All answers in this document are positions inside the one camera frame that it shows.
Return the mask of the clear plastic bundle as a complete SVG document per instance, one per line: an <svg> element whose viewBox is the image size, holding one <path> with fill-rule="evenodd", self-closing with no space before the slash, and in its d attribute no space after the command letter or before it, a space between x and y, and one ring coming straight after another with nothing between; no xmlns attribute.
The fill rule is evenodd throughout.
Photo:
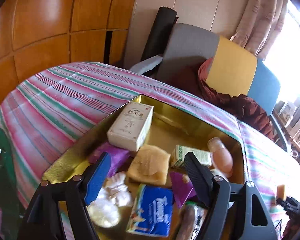
<svg viewBox="0 0 300 240"><path fill-rule="evenodd" d="M95 201L87 206L90 220L99 227L112 228L121 220L119 208L109 198L105 188L101 188Z"/></svg>

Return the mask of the yellow sponge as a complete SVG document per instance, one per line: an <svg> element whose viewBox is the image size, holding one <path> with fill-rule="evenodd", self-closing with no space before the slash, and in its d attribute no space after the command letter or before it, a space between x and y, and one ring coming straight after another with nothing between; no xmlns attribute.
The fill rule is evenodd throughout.
<svg viewBox="0 0 300 240"><path fill-rule="evenodd" d="M126 175L140 183L164 186L167 181L170 157L169 153L157 146L143 145L136 153Z"/></svg>
<svg viewBox="0 0 300 240"><path fill-rule="evenodd" d="M286 188L285 185L278 185L276 192L276 200L285 200L286 199Z"/></svg>

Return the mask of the small pink white scrunchie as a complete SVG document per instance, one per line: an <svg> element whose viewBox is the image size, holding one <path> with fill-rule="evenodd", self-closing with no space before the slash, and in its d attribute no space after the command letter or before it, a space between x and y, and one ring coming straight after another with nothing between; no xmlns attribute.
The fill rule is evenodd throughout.
<svg viewBox="0 0 300 240"><path fill-rule="evenodd" d="M132 207L133 198L128 186L125 184L125 172L118 172L106 179L104 187L110 201L118 207Z"/></svg>

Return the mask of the purple snack packet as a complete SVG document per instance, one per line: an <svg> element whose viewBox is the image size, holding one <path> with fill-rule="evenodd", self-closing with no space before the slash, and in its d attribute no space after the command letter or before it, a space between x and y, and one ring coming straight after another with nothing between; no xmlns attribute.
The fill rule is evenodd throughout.
<svg viewBox="0 0 300 240"><path fill-rule="evenodd" d="M112 177L118 169L126 162L130 156L130 151L111 145L109 142L104 142L98 146L89 156L88 161L91 164L96 163L103 152L107 152L111 157L111 166L107 177Z"/></svg>
<svg viewBox="0 0 300 240"><path fill-rule="evenodd" d="M196 196L190 178L186 174L171 172L170 179L172 183L172 191L177 207L181 209L188 199Z"/></svg>

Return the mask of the cracker snack packet green ends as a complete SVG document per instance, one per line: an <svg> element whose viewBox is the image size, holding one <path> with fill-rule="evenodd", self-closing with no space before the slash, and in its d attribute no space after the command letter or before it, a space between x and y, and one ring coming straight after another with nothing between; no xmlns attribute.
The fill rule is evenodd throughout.
<svg viewBox="0 0 300 240"><path fill-rule="evenodd" d="M181 210L181 221L174 239L197 239L206 215L207 209L195 202L186 202Z"/></svg>

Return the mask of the blue Tempo tissue pack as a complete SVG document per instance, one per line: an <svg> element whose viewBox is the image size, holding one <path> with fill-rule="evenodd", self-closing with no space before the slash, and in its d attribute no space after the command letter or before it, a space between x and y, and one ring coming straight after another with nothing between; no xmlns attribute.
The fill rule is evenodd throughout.
<svg viewBox="0 0 300 240"><path fill-rule="evenodd" d="M141 184L126 232L148 237L168 237L172 212L173 192L170 189Z"/></svg>

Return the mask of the gold metal tray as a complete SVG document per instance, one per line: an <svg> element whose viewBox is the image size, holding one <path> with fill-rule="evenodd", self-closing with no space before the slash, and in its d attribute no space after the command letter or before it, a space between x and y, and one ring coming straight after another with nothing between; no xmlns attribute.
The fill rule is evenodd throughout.
<svg viewBox="0 0 300 240"><path fill-rule="evenodd" d="M207 150L207 142L213 137L219 137L231 153L234 161L233 173L228 180L237 184L244 183L243 143L239 142L239 139L230 137L225 132L222 132L221 128L216 128L216 125L210 125L207 121L202 121L185 111L149 96L139 95L133 98L131 102L143 103L154 107L152 123L145 144L157 146L171 154L176 145ZM44 172L42 180L48 180L51 183L60 183L68 181L74 175L82 174L89 165L89 155L107 140L108 129L126 104L96 124L69 147ZM127 233L126 227L132 208L120 207L119 210L122 218L115 227L104 229L95 226L100 239L173 239L178 229L180 219L179 209L176 204L173 205L170 235L167 238L147 237Z"/></svg>

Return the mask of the wooden side shelf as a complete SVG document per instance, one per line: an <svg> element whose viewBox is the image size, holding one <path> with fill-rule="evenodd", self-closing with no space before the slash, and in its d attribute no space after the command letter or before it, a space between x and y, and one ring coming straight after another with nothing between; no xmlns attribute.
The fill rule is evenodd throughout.
<svg viewBox="0 0 300 240"><path fill-rule="evenodd" d="M290 124L285 127L282 119L279 117L279 110L282 108L284 102L280 101L276 104L273 110L273 116L279 123L283 135L288 143L288 152L297 160L300 164L300 105L296 107L296 111L293 115L293 119Z"/></svg>

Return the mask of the dark red jacket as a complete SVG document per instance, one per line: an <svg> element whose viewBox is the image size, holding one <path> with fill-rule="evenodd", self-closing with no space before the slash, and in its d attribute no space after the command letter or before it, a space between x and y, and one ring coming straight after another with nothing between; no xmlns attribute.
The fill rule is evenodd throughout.
<svg viewBox="0 0 300 240"><path fill-rule="evenodd" d="M244 95L230 96L216 92L206 83L208 68L212 65L213 58L203 62L198 69L198 83L203 100L227 111L238 120L250 125L270 140L274 139L273 126L266 111L257 102Z"/></svg>

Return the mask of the white cardboard box on shelf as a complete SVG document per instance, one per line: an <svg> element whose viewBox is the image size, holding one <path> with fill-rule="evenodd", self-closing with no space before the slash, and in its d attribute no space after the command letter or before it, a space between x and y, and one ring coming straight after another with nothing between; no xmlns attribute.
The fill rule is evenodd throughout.
<svg viewBox="0 0 300 240"><path fill-rule="evenodd" d="M279 110L278 115L285 124L285 127L287 127L292 121L295 111L296 106L292 102L285 102L282 108Z"/></svg>

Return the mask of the striped pink green tablecloth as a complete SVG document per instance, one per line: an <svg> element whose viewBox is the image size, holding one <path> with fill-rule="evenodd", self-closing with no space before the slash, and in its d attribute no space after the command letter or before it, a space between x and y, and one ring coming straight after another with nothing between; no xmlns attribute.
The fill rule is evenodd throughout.
<svg viewBox="0 0 300 240"><path fill-rule="evenodd" d="M275 224L288 217L276 207L277 187L300 200L300 166L263 134L182 90L99 62L55 66L29 77L0 105L0 128L12 148L17 197L28 206L43 173L87 131L143 94L216 126L242 143L244 176L257 185Z"/></svg>

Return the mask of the black rolled mat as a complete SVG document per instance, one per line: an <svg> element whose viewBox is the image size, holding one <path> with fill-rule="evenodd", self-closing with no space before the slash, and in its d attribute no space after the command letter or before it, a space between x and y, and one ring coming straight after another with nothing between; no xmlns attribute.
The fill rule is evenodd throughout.
<svg viewBox="0 0 300 240"><path fill-rule="evenodd" d="M141 61L164 53L177 19L175 10L168 7L159 8L147 38Z"/></svg>

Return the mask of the wooden wardrobe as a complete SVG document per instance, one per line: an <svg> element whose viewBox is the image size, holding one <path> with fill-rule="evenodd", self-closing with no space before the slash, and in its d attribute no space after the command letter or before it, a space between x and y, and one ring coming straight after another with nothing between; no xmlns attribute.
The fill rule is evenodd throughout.
<svg viewBox="0 0 300 240"><path fill-rule="evenodd" d="M122 67L135 0L1 0L0 104L22 81L79 61Z"/></svg>

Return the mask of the beige curtain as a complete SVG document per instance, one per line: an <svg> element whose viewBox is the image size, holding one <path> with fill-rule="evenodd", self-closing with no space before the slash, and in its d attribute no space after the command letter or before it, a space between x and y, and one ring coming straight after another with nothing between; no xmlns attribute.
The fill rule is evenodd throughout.
<svg viewBox="0 0 300 240"><path fill-rule="evenodd" d="M258 59L265 60L281 33L289 0L248 0L239 25L230 38Z"/></svg>

